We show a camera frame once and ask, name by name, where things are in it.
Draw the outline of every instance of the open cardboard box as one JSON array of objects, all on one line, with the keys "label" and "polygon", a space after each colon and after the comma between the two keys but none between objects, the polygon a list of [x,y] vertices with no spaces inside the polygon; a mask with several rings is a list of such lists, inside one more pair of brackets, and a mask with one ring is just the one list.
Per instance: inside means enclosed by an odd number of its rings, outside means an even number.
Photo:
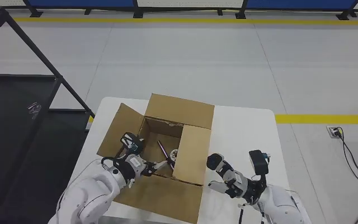
[{"label": "open cardboard box", "polygon": [[170,96],[152,94],[145,115],[121,104],[98,150],[100,156],[115,156],[125,132],[145,139],[141,157],[161,162],[178,149],[174,171],[169,165],[151,177],[142,176],[125,188],[115,202],[196,223],[204,184],[214,106]]}]

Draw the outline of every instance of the yellow floor line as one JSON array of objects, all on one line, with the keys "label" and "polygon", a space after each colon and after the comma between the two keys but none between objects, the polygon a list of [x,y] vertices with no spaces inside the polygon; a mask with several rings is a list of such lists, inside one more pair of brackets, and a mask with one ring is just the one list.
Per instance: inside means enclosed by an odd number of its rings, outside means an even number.
[{"label": "yellow floor line", "polygon": [[188,23],[188,24],[293,24],[293,25],[358,25],[358,21],[340,20],[237,20],[234,18],[29,18],[16,17],[17,22],[114,22],[114,23]]},{"label": "yellow floor line", "polygon": [[276,114],[277,124],[358,124],[358,115]]}]

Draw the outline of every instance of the robotic hand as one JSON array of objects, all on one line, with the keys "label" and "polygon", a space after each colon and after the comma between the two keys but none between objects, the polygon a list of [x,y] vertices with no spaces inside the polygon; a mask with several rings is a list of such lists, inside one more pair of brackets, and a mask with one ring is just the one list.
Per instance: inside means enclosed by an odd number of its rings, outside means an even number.
[{"label": "robotic hand", "polygon": [[270,156],[260,150],[250,151],[249,154],[255,174],[261,176],[260,180],[247,179],[234,170],[222,155],[215,153],[208,157],[206,166],[215,170],[224,182],[211,181],[209,188],[228,194],[231,198],[244,198],[246,204],[260,211],[262,217],[266,216],[271,224],[304,224],[293,197],[282,187],[266,185],[265,175],[269,173],[269,168],[265,157],[269,159]]},{"label": "robotic hand", "polygon": [[[104,157],[101,160],[103,172],[65,190],[60,209],[49,224],[96,223],[122,188],[131,188],[135,179],[151,176],[167,163],[166,160],[156,163],[142,159],[139,154],[144,148],[143,139],[132,133],[125,133],[121,141],[126,153],[120,158]],[[111,160],[113,166],[108,167],[104,163],[106,160]]]}]

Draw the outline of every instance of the white floor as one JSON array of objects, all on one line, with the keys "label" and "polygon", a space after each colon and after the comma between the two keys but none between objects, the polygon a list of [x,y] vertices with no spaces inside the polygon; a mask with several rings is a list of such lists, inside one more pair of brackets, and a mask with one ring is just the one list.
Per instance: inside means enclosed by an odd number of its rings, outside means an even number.
[{"label": "white floor", "polygon": [[[63,11],[44,16],[73,17]],[[263,18],[258,13],[249,16]],[[276,17],[291,18],[287,13]],[[326,14],[301,18],[335,19]],[[105,96],[148,99],[152,92],[217,105],[267,108],[276,114],[358,111],[358,26],[20,25],[94,111]],[[50,71],[4,25],[0,28],[0,73]],[[65,89],[52,107],[81,108]],[[358,158],[358,127],[343,128]],[[278,129],[290,186],[302,198],[312,223],[354,223],[358,180],[346,165],[340,142],[330,139],[325,124],[279,124]]]}]

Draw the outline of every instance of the cardboard flap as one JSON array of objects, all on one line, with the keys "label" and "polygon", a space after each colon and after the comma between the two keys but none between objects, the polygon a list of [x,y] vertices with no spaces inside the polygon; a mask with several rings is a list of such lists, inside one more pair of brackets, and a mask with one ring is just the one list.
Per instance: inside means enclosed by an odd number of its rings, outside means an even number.
[{"label": "cardboard flap", "polygon": [[189,183],[204,184],[211,130],[184,125],[173,177]]},{"label": "cardboard flap", "polygon": [[124,133],[131,132],[133,134],[138,134],[143,119],[143,115],[127,105],[121,104],[97,154],[103,157],[114,157],[123,145],[120,142],[120,139]]},{"label": "cardboard flap", "polygon": [[214,105],[152,94],[145,116],[211,129]]},{"label": "cardboard flap", "polygon": [[197,223],[202,186],[185,184],[160,176],[142,176],[131,188],[124,188],[114,201],[135,208]]}]

